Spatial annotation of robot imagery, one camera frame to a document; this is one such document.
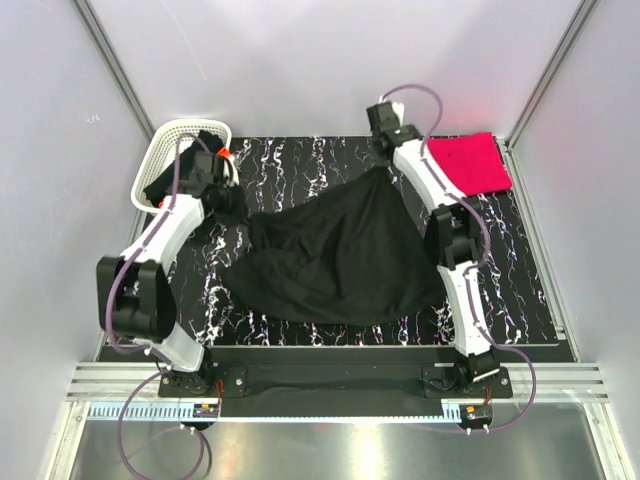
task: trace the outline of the marble pattern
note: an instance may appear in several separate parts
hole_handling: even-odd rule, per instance
[[[282,211],[382,163],[368,137],[234,139],[231,150],[251,212]],[[389,167],[407,210],[424,233],[427,211],[401,172]],[[511,192],[481,196],[492,254],[480,272],[481,295],[494,338],[551,343],[555,329]],[[179,321],[205,345],[430,345],[453,338],[449,304],[373,327],[294,324],[267,318],[234,301],[218,271],[250,248],[246,227],[207,221],[189,238],[171,272]]]

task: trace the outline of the folded red cloth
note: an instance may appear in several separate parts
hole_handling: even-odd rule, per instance
[[[511,188],[500,151],[491,133],[467,137],[432,138],[429,151],[449,180],[465,195]]]

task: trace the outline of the white laundry basket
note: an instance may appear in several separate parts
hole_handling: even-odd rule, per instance
[[[229,148],[231,144],[231,129],[216,120],[172,120],[162,125],[151,139],[151,144],[144,155],[142,165],[136,175],[131,188],[131,201],[139,210],[157,214],[159,208],[151,205],[144,194],[144,189],[153,182],[167,166],[173,162],[176,151],[176,141],[183,133],[198,135],[200,130],[218,135]],[[184,151],[193,143],[193,139],[185,138],[180,142],[180,151]]]

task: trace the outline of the purple cable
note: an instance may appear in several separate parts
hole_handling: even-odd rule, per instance
[[[127,398],[127,400],[124,402],[122,410],[120,411],[120,415],[118,415],[118,423],[117,423],[118,453],[120,454],[120,459],[122,460],[122,463],[127,468],[127,470],[129,470],[129,473],[131,473],[131,475],[133,475],[138,480],[153,480],[153,479],[151,479],[149,477],[145,477],[140,472],[138,472],[133,467],[133,465],[131,465],[131,462],[129,462],[129,458],[127,457],[127,454],[124,451],[124,444],[122,443],[122,423],[123,423],[124,415],[125,415],[125,413],[127,411],[127,408],[129,407],[129,404],[134,399],[134,397],[138,393],[140,393],[140,391],[144,387],[146,387],[149,383],[151,383],[152,381],[154,381],[156,378],[160,377],[161,375],[167,373],[168,371],[169,370],[167,370],[166,368],[163,368],[163,369],[159,370],[158,372],[154,373],[153,375],[151,375],[146,380],[144,380],[140,385],[138,385],[133,390],[133,392],[131,392],[131,395],[129,395],[129,398]],[[191,477],[193,477],[195,475],[195,473],[198,471],[198,468],[200,468],[200,465],[202,464],[202,460],[204,459],[204,449],[205,449],[206,446],[208,446],[208,443],[209,443],[207,441],[206,437],[201,432],[199,432],[198,430],[193,430],[193,432],[198,436],[198,439],[200,440],[200,455],[198,456],[198,460],[196,461],[196,464],[189,471],[189,473],[187,473],[184,477],[180,478],[179,480],[189,480]]]
[[[205,152],[211,153],[207,145],[200,138],[198,138],[196,135],[192,133],[183,133],[180,135],[180,137],[178,137],[178,140],[176,141],[176,156],[174,158],[174,165],[173,165],[173,184],[171,186],[171,201],[169,202],[169,209],[165,210],[162,213],[162,216],[160,217],[160,220],[158,220],[158,223],[142,241],[142,247],[138,248],[135,252],[133,252],[133,254],[127,259],[127,261],[124,262],[124,265],[122,266],[120,271],[117,273],[116,278],[113,279],[111,290],[109,290],[109,296],[107,297],[105,322],[104,322],[105,330],[107,332],[107,337],[109,338],[109,343],[111,344],[113,349],[122,355],[128,355],[133,352],[139,352],[141,350],[144,350],[147,347],[145,345],[140,345],[136,347],[122,347],[118,345],[118,339],[116,338],[115,332],[113,331],[113,307],[116,301],[116,295],[120,290],[120,285],[122,284],[122,280],[124,280],[125,275],[131,268],[131,265],[133,265],[136,259],[144,251],[144,248],[147,245],[149,245],[153,237],[155,237],[156,233],[158,233],[158,230],[160,230],[164,222],[167,221],[167,218],[169,218],[169,215],[171,215],[173,211],[173,207],[176,204],[176,199],[178,196],[178,185],[180,183],[180,153],[181,153],[180,143],[185,138],[194,139],[204,149]]]
[[[436,120],[433,122],[433,125],[425,135],[424,140],[420,145],[420,156],[422,157],[422,163],[427,167],[427,169],[429,169],[429,173],[431,173],[431,176],[436,180],[438,185],[446,192],[447,189],[443,181],[440,179],[440,177],[438,177],[438,175],[436,175],[436,172],[433,170],[433,168],[431,168],[431,165],[429,165],[429,162],[425,157],[425,149],[428,149],[427,141],[429,140],[429,137],[431,137],[431,134],[435,131],[435,129],[438,128],[438,125],[440,124],[440,120],[442,120],[442,113],[443,113],[442,99],[440,98],[440,95],[438,95],[438,93],[435,90],[432,90],[429,87],[426,87],[424,85],[420,85],[417,83],[408,83],[405,85],[400,85],[398,87],[392,88],[381,97],[381,101],[385,101],[389,95],[395,92],[399,92],[400,90],[420,90],[422,92],[425,92],[431,95],[435,99],[436,103],[438,104],[438,116],[436,117]],[[481,267],[486,265],[487,259],[489,258],[489,253],[491,251],[491,236],[489,235],[489,229],[487,228],[487,225],[484,223],[484,220],[482,219],[480,214],[476,212],[471,205],[469,205],[469,203],[467,203],[464,199],[459,198],[452,193],[447,193],[447,196],[449,196],[450,198],[458,202],[460,205],[462,205],[471,214],[471,216],[473,216],[473,218],[478,223],[478,226],[480,227],[480,230],[482,232],[482,255],[480,257],[480,260],[475,265],[469,266],[464,271],[465,283],[467,286],[467,298],[469,299],[469,304],[471,305],[471,313],[473,314],[473,320],[476,324],[476,328],[478,329],[480,334],[485,338],[485,340],[487,340],[491,344],[493,348],[497,350],[502,350],[504,352],[515,353],[525,361],[525,363],[529,367],[529,370],[531,371],[531,382],[532,382],[531,396],[529,397],[529,401],[527,402],[526,407],[522,412],[520,412],[520,414],[516,418],[514,418],[510,422],[507,422],[504,425],[499,425],[491,429],[491,431],[500,432],[500,431],[507,430],[508,428],[513,427],[514,425],[520,423],[531,410],[531,407],[533,406],[533,402],[536,398],[536,392],[538,388],[536,370],[535,370],[535,367],[533,366],[533,362],[531,362],[531,359],[522,350],[518,348],[510,347],[508,345],[498,345],[495,342],[495,340],[493,340],[491,335],[489,335],[489,332],[487,332],[486,330],[484,330],[479,326],[480,320],[478,319],[476,309],[474,308],[473,295],[471,294],[471,284],[469,283],[469,280],[466,277],[471,271],[471,269],[473,268],[480,269]],[[426,427],[425,430],[435,431],[438,433],[454,433],[454,432],[465,433],[462,430],[450,431],[450,430],[441,430],[441,429],[431,428],[431,427]]]

